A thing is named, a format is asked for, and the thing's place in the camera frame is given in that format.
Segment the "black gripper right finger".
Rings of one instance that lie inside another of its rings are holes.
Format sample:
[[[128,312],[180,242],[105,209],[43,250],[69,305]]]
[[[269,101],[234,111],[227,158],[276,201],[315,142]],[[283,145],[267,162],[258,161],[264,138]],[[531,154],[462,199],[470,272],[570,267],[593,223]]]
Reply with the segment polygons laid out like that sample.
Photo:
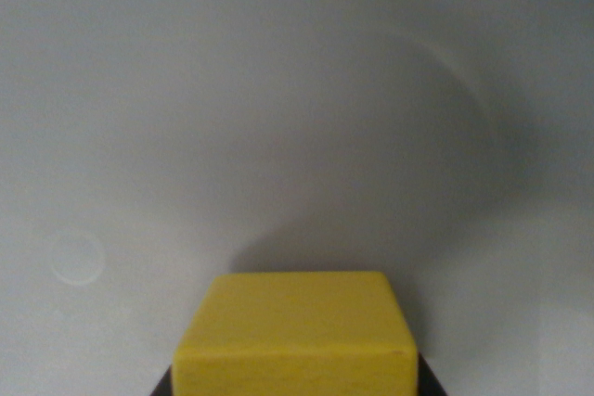
[[[447,396],[444,387],[421,354],[418,355],[417,391],[418,396]]]

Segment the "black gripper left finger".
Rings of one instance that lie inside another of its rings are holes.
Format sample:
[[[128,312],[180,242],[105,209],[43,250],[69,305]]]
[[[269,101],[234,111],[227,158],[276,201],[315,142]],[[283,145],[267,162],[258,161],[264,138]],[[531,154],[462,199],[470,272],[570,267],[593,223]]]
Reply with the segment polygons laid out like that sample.
[[[171,368],[165,371],[150,396],[173,396],[171,371]]]

